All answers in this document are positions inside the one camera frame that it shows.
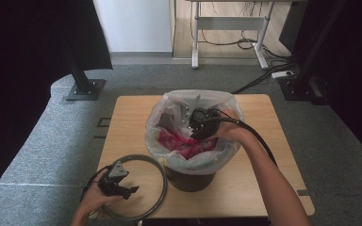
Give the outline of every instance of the person's right hand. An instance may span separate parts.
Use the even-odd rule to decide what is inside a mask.
[[[228,108],[223,110],[225,114],[230,116],[233,119],[239,120],[239,117],[237,115],[237,112],[235,112],[233,109]],[[222,117],[228,118],[228,116],[224,115],[223,113],[220,113]],[[220,123],[219,129],[217,130],[216,134],[209,138],[223,138],[229,141],[238,141],[241,140],[242,133],[246,133],[247,130],[243,129],[237,124],[234,124],[232,122],[228,121],[222,121]]]

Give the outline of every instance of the desk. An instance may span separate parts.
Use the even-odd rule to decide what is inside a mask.
[[[192,68],[199,68],[199,51],[198,51],[198,30],[257,30],[258,39],[254,44],[255,53],[260,66],[263,70],[269,68],[266,58],[261,52],[264,36],[272,15],[274,2],[300,2],[307,0],[261,0],[261,2],[269,2],[267,14],[264,17],[201,17],[199,8],[201,2],[246,2],[242,0],[187,0],[196,3],[195,8],[195,26],[193,27],[193,37],[195,37],[192,46]]]
[[[115,105],[107,133],[106,142],[98,169],[112,164],[116,159],[132,154],[149,155],[145,146],[145,123],[153,106],[162,96],[122,96]],[[279,169],[284,173],[295,190],[306,191],[301,173],[288,146],[287,139],[267,95],[236,95],[246,122],[266,140],[271,148]],[[149,194],[161,191],[155,185],[159,175],[152,182],[146,179],[149,170],[140,166],[140,183],[146,183]],[[137,174],[130,170],[130,175]],[[308,215],[314,214],[314,206],[309,196],[299,197]],[[133,205],[129,211],[142,207]],[[246,152],[238,153],[219,170],[212,183],[198,192],[183,192],[169,183],[167,196],[162,205],[150,218],[230,218],[265,217],[267,211],[255,179],[255,174]]]

